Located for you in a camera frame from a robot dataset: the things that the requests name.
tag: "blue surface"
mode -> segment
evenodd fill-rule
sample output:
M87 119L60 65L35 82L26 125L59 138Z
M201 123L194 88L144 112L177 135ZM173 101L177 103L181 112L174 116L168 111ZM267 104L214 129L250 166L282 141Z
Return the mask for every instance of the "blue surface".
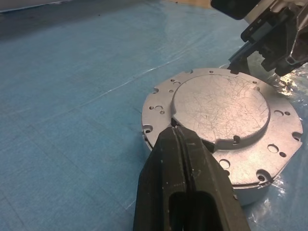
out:
M75 0L0 20L0 230L131 230L146 96L183 70L225 64L247 24L150 0ZM307 75L294 81L305 121ZM245 208L253 231L307 229L302 141Z

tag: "metal flange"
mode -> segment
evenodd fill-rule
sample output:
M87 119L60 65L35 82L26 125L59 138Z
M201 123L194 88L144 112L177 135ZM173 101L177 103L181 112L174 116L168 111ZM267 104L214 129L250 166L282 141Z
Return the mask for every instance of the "metal flange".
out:
M243 205L254 202L301 146L291 104L261 80L230 70L183 72L155 87L142 110L151 149L170 126L194 130L226 170Z

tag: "circular metal plate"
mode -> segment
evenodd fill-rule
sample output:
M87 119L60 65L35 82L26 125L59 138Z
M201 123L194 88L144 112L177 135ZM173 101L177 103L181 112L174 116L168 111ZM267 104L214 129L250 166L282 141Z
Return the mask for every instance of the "circular metal plate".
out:
M180 73L155 87L142 110L149 148L172 121L214 144L213 156L241 195L269 185L301 146L303 133L294 108L270 85L215 68Z

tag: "black plastic jaw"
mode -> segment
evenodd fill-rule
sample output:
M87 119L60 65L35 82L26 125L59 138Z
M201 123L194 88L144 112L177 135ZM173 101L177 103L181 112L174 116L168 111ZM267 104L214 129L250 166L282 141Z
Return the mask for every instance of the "black plastic jaw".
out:
M139 177L134 231L249 231L228 174L187 128L167 128Z

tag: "table surface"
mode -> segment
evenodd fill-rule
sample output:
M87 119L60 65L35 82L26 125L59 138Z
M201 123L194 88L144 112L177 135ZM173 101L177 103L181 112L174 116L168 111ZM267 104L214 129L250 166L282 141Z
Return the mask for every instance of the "table surface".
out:
M226 64L246 26L158 0L75 0L1 14L0 230L132 230L146 96L183 70ZM292 90L272 81L304 132L307 70L284 77ZM307 229L307 141L304 134L268 194L244 209L253 231Z

